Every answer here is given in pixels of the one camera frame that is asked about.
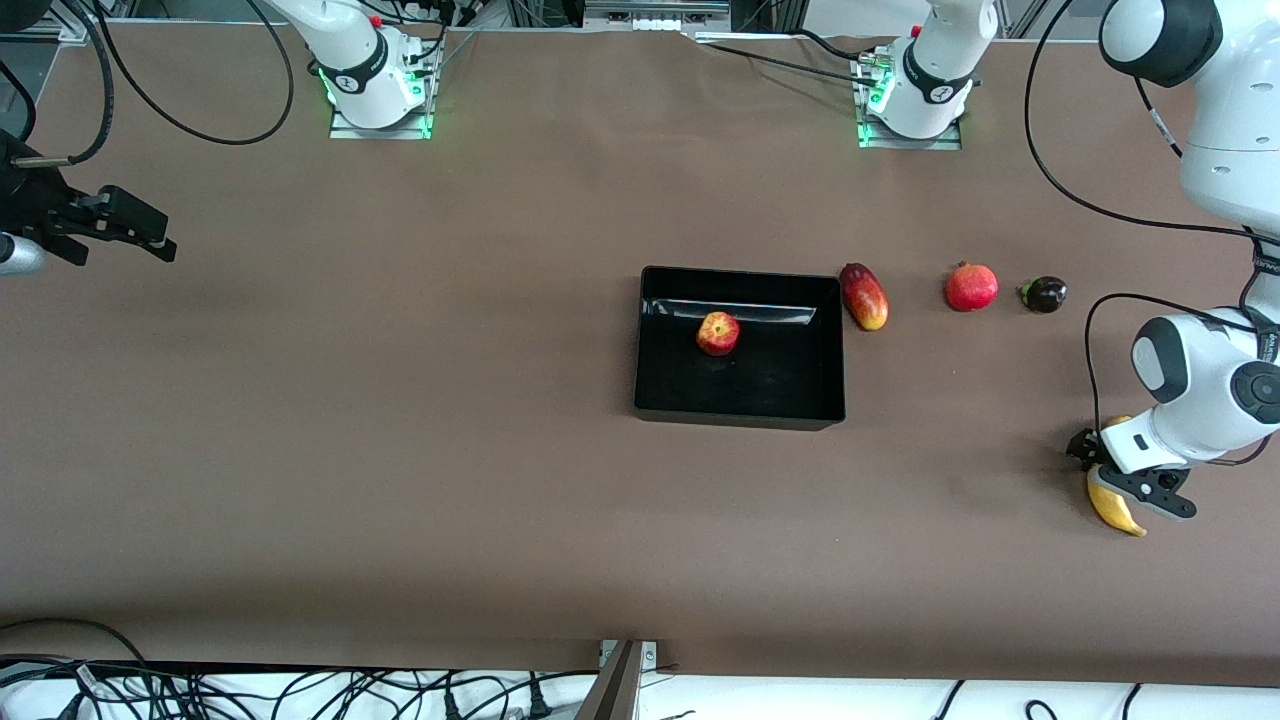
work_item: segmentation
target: brown table surface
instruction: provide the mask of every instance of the brown table surface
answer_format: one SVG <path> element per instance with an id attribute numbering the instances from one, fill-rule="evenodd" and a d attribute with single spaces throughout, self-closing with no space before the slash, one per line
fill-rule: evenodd
<path id="1" fill-rule="evenodd" d="M 116 35 L 201 129 L 252 135 L 280 106 L 259 27 Z M 858 147 L 838 81 L 668 33 L 485 33 L 434 140 L 329 141 L 287 36 L 300 96 L 270 141 L 187 137 L 118 77 L 110 141 L 65 173 L 166 211 L 177 263 L 93 243 L 87 268 L 0 286 L 4 616 L 108 620 L 170 660 L 584 666 L 635 635 L 691 673 L 1276 682 L 1275 457 L 1197 470 L 1201 515 L 1143 511 L 1133 539 L 1061 455 L 1091 414 L 1089 302 L 1234 302 L 1247 243 L 1056 195 L 1023 141 L 1030 45 L 987 54 L 963 152 L 893 152 Z M 1097 55 L 1046 54 L 1046 159 L 1114 208 L 1212 220 Z M 37 149 L 88 142 L 99 82 L 61 54 Z M 1190 96 L 1156 99 L 1184 133 Z M 1002 278 L 983 313 L 942 304 L 965 259 Z M 846 331 L 845 423 L 632 415 L 645 265 L 847 261 L 892 315 Z M 1014 287 L 1046 273 L 1068 305 L 1021 311 Z M 1128 350 L 1152 314 L 1100 314 L 1106 414 L 1149 405 Z"/>

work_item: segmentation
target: yellow banana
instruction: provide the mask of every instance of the yellow banana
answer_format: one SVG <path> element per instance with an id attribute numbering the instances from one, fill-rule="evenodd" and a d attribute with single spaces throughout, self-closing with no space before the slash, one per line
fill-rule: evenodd
<path id="1" fill-rule="evenodd" d="M 1120 415 L 1119 418 L 1114 418 L 1108 421 L 1107 427 L 1123 423 L 1128 419 L 1129 415 Z M 1093 510 L 1097 511 L 1098 518 L 1102 518 L 1103 523 L 1111 525 L 1121 533 L 1129 533 L 1135 538 L 1146 536 L 1147 530 L 1138 523 L 1133 521 L 1133 514 L 1129 512 L 1129 503 L 1125 502 L 1124 496 L 1093 482 L 1093 473 L 1096 469 L 1097 465 L 1085 473 L 1084 484 L 1089 491 L 1089 502 L 1093 503 Z"/>

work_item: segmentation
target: wire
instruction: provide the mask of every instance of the wire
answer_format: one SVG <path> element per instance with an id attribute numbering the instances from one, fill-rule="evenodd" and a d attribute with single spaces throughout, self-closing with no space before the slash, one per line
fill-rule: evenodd
<path id="1" fill-rule="evenodd" d="M 1129 706 L 1133 705 L 1133 698 L 1137 697 L 1138 691 L 1140 689 L 1142 689 L 1142 683 L 1134 683 L 1133 688 L 1129 689 L 1129 694 L 1125 696 L 1124 705 L 1120 707 L 1120 720 L 1129 720 Z M 1043 710 L 1044 712 L 1048 712 L 1050 720 L 1057 720 L 1057 714 L 1053 712 L 1053 708 L 1050 707 L 1048 703 L 1044 702 L 1043 700 L 1027 701 L 1027 705 L 1023 706 L 1023 716 L 1027 720 L 1037 720 L 1036 716 L 1032 715 L 1032 710 L 1037 707 Z"/>
<path id="2" fill-rule="evenodd" d="M 1138 697 L 1138 691 L 1140 689 L 1142 683 L 1134 683 L 1133 689 L 1124 697 L 1124 705 L 1120 707 L 1120 720 L 1129 720 L 1129 706 L 1133 705 L 1133 698 Z"/>
<path id="3" fill-rule="evenodd" d="M 1044 710 L 1044 712 L 1048 712 L 1050 720 L 1057 720 L 1057 714 L 1053 712 L 1053 708 L 1050 707 L 1048 703 L 1046 703 L 1043 700 L 1027 701 L 1027 705 L 1023 706 L 1023 715 L 1027 717 L 1027 720 L 1036 720 L 1036 716 L 1032 715 L 1032 710 L 1037 707 L 1041 707 Z"/>
<path id="4" fill-rule="evenodd" d="M 1143 106 L 1147 108 L 1147 114 L 1151 115 L 1151 119 L 1156 122 L 1156 128 L 1160 129 L 1160 135 L 1164 136 L 1165 142 L 1169 143 L 1169 147 L 1170 150 L 1174 151 L 1174 155 L 1181 158 L 1183 149 L 1179 147 L 1178 141 L 1174 140 L 1174 133 L 1169 132 L 1169 126 L 1166 126 L 1165 119 L 1160 117 L 1160 110 L 1157 110 L 1156 106 L 1151 104 L 1151 97 L 1147 97 L 1147 86 L 1142 85 L 1140 77 L 1134 77 L 1133 83 L 1138 86 L 1138 96 L 1142 97 L 1142 104 Z"/>
<path id="5" fill-rule="evenodd" d="M 22 97 L 22 104 L 27 108 L 27 118 L 22 123 L 22 131 L 18 132 L 18 140 L 27 142 L 27 138 L 31 137 L 31 131 L 36 129 L 36 100 L 31 96 L 31 92 L 27 91 L 27 87 L 22 85 L 22 81 L 18 79 L 18 76 L 13 74 L 13 70 L 9 69 L 9 65 L 6 65 L 3 59 L 0 59 L 0 74 L 9 81 L 9 85 L 13 85 L 14 90 L 17 90 L 18 95 Z"/>
<path id="6" fill-rule="evenodd" d="M 598 675 L 598 674 L 599 673 L 595 673 L 593 670 L 571 670 L 568 673 L 552 673 L 550 675 L 543 675 L 541 678 L 538 678 L 538 680 L 539 682 L 547 682 L 547 680 L 558 680 L 561 678 L 571 678 L 571 676 L 576 676 L 576 675 Z M 479 715 L 481 710 L 484 710 L 485 707 L 488 707 L 489 705 L 492 705 L 494 702 L 498 702 L 499 700 L 507 698 L 509 701 L 511 700 L 511 693 L 513 693 L 516 691 L 522 691 L 522 689 L 527 688 L 531 684 L 532 684 L 532 680 L 525 680 L 524 683 L 515 684 L 515 685 L 512 685 L 512 687 L 502 691 L 502 693 L 495 694 L 495 696 L 490 697 L 489 700 L 481 702 L 480 705 L 475 706 L 474 708 L 471 708 L 471 712 L 467 712 L 466 715 L 463 715 L 462 720 L 471 720 L 472 717 L 475 717 L 476 715 Z M 506 716 L 507 716 L 507 714 L 503 712 L 498 717 L 506 717 Z"/>
<path id="7" fill-rule="evenodd" d="M 960 685 L 964 685 L 964 680 L 956 680 L 956 684 L 951 685 L 951 691 L 947 692 L 947 698 L 942 701 L 942 710 L 933 716 L 933 720 L 945 720 L 947 712 L 951 712 L 951 703 L 956 698 L 956 693 L 960 692 Z"/>
<path id="8" fill-rule="evenodd" d="M 115 64 L 120 68 L 120 74 L 124 76 L 125 82 L 129 83 L 129 87 L 132 87 L 133 91 L 138 94 L 138 97 L 141 97 L 142 101 L 147 104 L 147 106 L 155 110 L 157 115 L 168 120 L 169 124 L 172 124 L 173 127 L 186 132 L 187 135 L 198 137 L 200 140 L 205 140 L 216 145 L 253 145 L 255 142 L 261 142 L 275 135 L 275 132 L 284 126 L 284 120 L 289 118 L 289 113 L 293 110 L 293 90 L 294 90 L 293 67 L 289 64 L 289 54 L 284 50 L 284 42 L 280 40 L 279 33 L 275 32 L 275 27 L 271 26 L 271 22 L 266 19 L 266 15 L 262 14 L 262 9 L 257 6 L 257 3 L 255 3 L 255 0 L 244 0 L 244 1 L 253 10 L 253 14 L 257 15 L 257 19 L 261 20 L 262 26 L 266 27 L 266 31 L 271 35 L 271 40 L 275 42 L 275 49 L 280 53 L 280 60 L 283 60 L 284 63 L 284 74 L 288 78 L 289 90 L 288 95 L 284 99 L 284 109 L 280 110 L 280 117 L 276 118 L 275 123 L 273 123 L 270 128 L 268 128 L 262 133 L 255 135 L 253 137 L 232 140 L 200 132 L 196 128 L 187 126 L 178 118 L 174 118 L 168 111 L 165 111 L 164 108 L 157 105 L 156 101 L 152 100 L 151 96 L 147 95 L 145 90 L 142 90 L 142 86 L 138 85 L 136 79 L 133 79 L 133 73 L 129 72 L 128 65 L 124 64 L 124 59 L 120 58 L 120 51 L 115 47 L 115 40 L 111 38 L 111 31 L 110 28 L 108 28 L 109 23 L 106 22 L 106 9 L 102 8 L 101 0 L 92 0 L 93 13 L 97 15 L 99 23 L 101 23 L 102 26 L 102 38 L 106 40 L 106 47 L 108 50 L 111 51 L 111 58 L 115 59 Z M 76 3 L 67 3 L 67 5 L 74 6 Z"/>
<path id="9" fill-rule="evenodd" d="M 1210 460 L 1206 465 L 1217 465 L 1219 468 L 1239 468 L 1240 465 L 1248 465 L 1262 455 L 1262 452 L 1267 448 L 1268 442 L 1271 442 L 1271 436 L 1262 438 L 1262 442 L 1253 448 L 1253 452 L 1240 457 L 1239 460 Z"/>
<path id="10" fill-rule="evenodd" d="M 97 55 L 97 67 L 102 73 L 102 118 L 97 123 L 97 135 L 83 152 L 67 158 L 68 165 L 78 165 L 97 155 L 97 151 L 106 145 L 106 136 L 111 132 L 111 118 L 115 115 L 115 81 L 111 78 L 111 61 L 106 59 L 102 37 L 99 37 L 97 29 L 93 28 L 93 19 L 76 3 L 64 3 L 64 5 L 84 26 L 84 35 L 88 36 L 90 44 L 93 45 L 93 54 Z M 106 29 L 106 23 L 102 24 L 102 29 Z"/>
<path id="11" fill-rule="evenodd" d="M 800 36 L 800 37 L 808 37 L 809 40 L 817 42 L 818 47 L 822 47 L 823 50 L 826 50 L 827 53 L 831 53 L 832 55 L 840 58 L 841 60 L 858 60 L 858 53 L 846 53 L 846 51 L 841 50 L 840 47 L 836 47 L 835 45 L 827 42 L 827 38 L 824 38 L 823 36 L 818 35 L 817 32 L 808 31 L 808 29 L 805 29 L 803 27 L 801 28 L 796 28 L 796 29 L 788 29 L 787 35 L 795 35 L 795 36 Z"/>
<path id="12" fill-rule="evenodd" d="M 111 635 L 118 643 L 124 646 L 124 650 L 127 650 L 129 655 L 133 656 L 133 660 L 137 661 L 138 665 L 141 665 L 143 669 L 146 667 L 147 660 L 142 657 L 142 653 L 138 651 L 137 646 L 134 646 L 129 641 L 129 638 L 124 637 L 124 633 L 116 630 L 115 628 L 105 623 L 99 623 L 96 620 L 83 620 L 79 618 L 28 618 L 27 620 L 17 620 L 13 623 L 6 623 L 4 625 L 0 625 L 0 633 L 5 633 L 15 628 L 27 628 L 32 625 L 73 625 L 78 628 L 90 628 L 93 630 L 106 633 Z"/>
<path id="13" fill-rule="evenodd" d="M 435 42 L 431 44 L 431 47 L 429 47 L 428 50 L 422 50 L 422 53 L 420 53 L 417 55 L 411 55 L 410 59 L 408 59 L 410 63 L 417 63 L 420 60 L 424 60 L 424 59 L 430 58 L 431 55 L 434 55 L 435 51 L 440 49 L 440 45 L 444 44 L 444 33 L 448 32 L 448 28 L 449 28 L 449 26 L 444 24 L 444 20 L 430 19 L 430 20 L 422 20 L 422 22 L 428 23 L 428 24 L 438 24 L 438 26 L 440 26 L 440 35 L 435 36 Z"/>
<path id="14" fill-rule="evenodd" d="M 744 29 L 746 29 L 746 26 L 754 23 L 755 19 L 759 18 L 760 13 L 763 13 L 764 10 L 769 10 L 772 8 L 777 8 L 781 4 L 782 4 L 782 0 L 772 0 L 772 1 L 760 3 L 755 8 L 755 12 L 751 13 L 745 20 L 742 20 L 742 24 L 737 26 L 737 31 L 736 32 L 742 32 Z"/>
<path id="15" fill-rule="evenodd" d="M 378 17 L 380 17 L 380 18 L 388 18 L 388 19 L 396 20 L 397 23 L 404 24 L 404 15 L 399 14 L 399 8 L 396 6 L 396 3 L 392 3 L 392 12 L 396 13 L 396 14 L 392 14 L 392 13 L 388 13 L 387 10 L 383 10 L 383 9 L 378 8 L 376 5 L 374 5 L 372 3 L 370 3 L 369 0 L 356 0 L 356 1 L 360 3 L 361 5 L 364 5 L 365 8 L 369 8 L 370 10 L 378 13 Z"/>
<path id="16" fill-rule="evenodd" d="M 1133 215 L 1126 215 L 1124 213 L 1108 210 L 1106 208 L 1102 208 L 1101 205 L 1096 205 L 1075 195 L 1074 192 L 1068 190 L 1066 186 L 1059 182 L 1056 177 L 1053 177 L 1053 173 L 1050 172 L 1048 167 L 1044 164 L 1044 160 L 1041 158 L 1039 150 L 1036 147 L 1036 140 L 1032 136 L 1032 87 L 1034 86 L 1036 82 L 1036 68 L 1039 65 L 1041 54 L 1043 54 L 1044 51 L 1044 44 L 1048 41 L 1050 35 L 1053 32 L 1053 27 L 1057 26 L 1057 22 L 1062 18 L 1064 14 L 1066 14 L 1066 10 L 1070 9 L 1073 1 L 1074 0 L 1066 0 L 1065 3 L 1062 3 L 1062 5 L 1057 9 L 1057 12 L 1053 13 L 1053 17 L 1050 19 L 1048 24 L 1044 26 L 1044 35 L 1036 44 L 1036 51 L 1032 54 L 1030 67 L 1027 69 L 1027 87 L 1023 95 L 1023 131 L 1027 135 L 1027 149 L 1030 151 L 1032 159 L 1036 161 L 1036 167 L 1039 168 L 1039 172 L 1041 174 L 1044 176 L 1044 179 L 1047 179 L 1050 184 L 1052 184 L 1053 188 L 1061 192 L 1068 200 L 1075 202 L 1076 205 L 1093 210 L 1100 215 L 1106 215 L 1107 218 L 1111 218 L 1114 220 L 1123 220 L 1125 223 L 1132 223 L 1135 225 L 1143 225 L 1148 228 L 1210 232 L 1217 234 L 1230 234 L 1236 237 L 1249 237 L 1258 242 L 1280 246 L 1280 241 L 1266 236 L 1256 234 L 1249 231 L 1224 228 L 1217 225 L 1198 225 L 1188 223 L 1169 223 L 1164 220 L 1149 220 L 1146 218 L 1135 218 Z"/>
<path id="17" fill-rule="evenodd" d="M 520 9 L 529 15 L 530 19 L 538 20 L 538 24 L 543 27 L 550 27 L 550 24 L 547 20 L 544 20 L 540 14 L 534 12 L 534 9 L 529 5 L 529 3 L 525 3 L 525 0 L 515 0 L 515 1 L 520 5 Z"/>
<path id="18" fill-rule="evenodd" d="M 845 73 L 833 73 L 831 70 L 823 70 L 818 68 L 810 68 L 808 65 L 799 65 L 796 63 L 788 63 L 786 60 L 778 60 L 777 58 L 767 58 L 764 55 L 756 55 L 755 53 L 748 53 L 746 50 L 739 50 L 737 47 L 724 47 L 723 45 L 714 45 L 712 42 L 704 42 L 707 47 L 713 50 L 719 50 L 721 53 L 730 53 L 732 55 L 741 55 L 742 58 L 750 58 L 753 60 L 760 60 L 762 63 L 771 63 L 783 68 L 791 68 L 792 70 L 800 70 L 805 73 L 813 73 L 815 76 L 832 77 L 836 79 L 842 79 L 845 82 L 852 82 L 854 85 L 865 85 L 868 87 L 874 86 L 876 81 L 872 78 L 854 77 Z"/>

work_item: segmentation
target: small eggplant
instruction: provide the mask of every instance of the small eggplant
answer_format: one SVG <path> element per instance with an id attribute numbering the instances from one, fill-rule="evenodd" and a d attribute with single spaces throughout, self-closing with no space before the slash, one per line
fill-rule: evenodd
<path id="1" fill-rule="evenodd" d="M 1066 283 L 1053 275 L 1039 277 L 1019 286 L 1018 297 L 1033 313 L 1052 313 L 1066 300 Z"/>

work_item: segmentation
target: red apple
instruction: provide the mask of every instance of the red apple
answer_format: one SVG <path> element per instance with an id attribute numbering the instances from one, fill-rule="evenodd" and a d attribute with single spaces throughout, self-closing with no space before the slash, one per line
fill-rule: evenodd
<path id="1" fill-rule="evenodd" d="M 733 315 L 728 313 L 710 313 L 703 318 L 703 325 L 698 328 L 698 347 L 712 357 L 728 355 L 737 345 L 737 336 L 741 328 Z"/>
<path id="2" fill-rule="evenodd" d="M 996 299 L 1000 283 L 986 265 L 960 263 L 947 278 L 947 305 L 952 310 L 982 310 Z"/>

